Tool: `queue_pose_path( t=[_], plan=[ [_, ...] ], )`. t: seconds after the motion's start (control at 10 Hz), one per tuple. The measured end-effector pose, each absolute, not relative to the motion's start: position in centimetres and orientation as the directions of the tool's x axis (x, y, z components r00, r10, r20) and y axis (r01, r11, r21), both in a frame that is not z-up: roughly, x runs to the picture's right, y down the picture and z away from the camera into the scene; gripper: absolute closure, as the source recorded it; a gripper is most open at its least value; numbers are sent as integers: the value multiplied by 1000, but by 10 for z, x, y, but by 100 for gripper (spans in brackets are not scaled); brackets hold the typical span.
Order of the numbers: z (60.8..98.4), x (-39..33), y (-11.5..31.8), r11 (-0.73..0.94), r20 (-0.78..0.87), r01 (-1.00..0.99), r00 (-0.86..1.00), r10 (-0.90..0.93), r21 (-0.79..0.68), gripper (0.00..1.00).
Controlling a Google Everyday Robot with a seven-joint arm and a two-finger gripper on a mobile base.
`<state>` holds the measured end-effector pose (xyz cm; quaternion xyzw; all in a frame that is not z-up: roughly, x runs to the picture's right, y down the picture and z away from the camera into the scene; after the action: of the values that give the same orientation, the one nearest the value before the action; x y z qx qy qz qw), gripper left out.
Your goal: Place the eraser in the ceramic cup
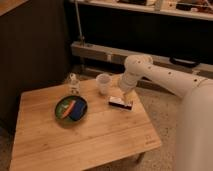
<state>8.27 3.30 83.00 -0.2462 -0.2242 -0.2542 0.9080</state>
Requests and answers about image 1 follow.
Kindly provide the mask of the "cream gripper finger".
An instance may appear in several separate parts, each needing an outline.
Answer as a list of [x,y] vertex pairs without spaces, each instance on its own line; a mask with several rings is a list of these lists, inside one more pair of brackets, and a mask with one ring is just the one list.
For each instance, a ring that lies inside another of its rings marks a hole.
[[123,96],[125,102],[128,102],[130,100],[130,92],[124,93]]

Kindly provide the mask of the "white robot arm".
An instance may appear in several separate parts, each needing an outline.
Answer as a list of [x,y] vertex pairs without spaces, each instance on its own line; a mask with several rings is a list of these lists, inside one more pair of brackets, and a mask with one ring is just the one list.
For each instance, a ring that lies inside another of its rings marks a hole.
[[130,55],[118,85],[128,93],[142,78],[182,99],[175,143],[174,171],[213,171],[213,79],[153,64],[150,55]]

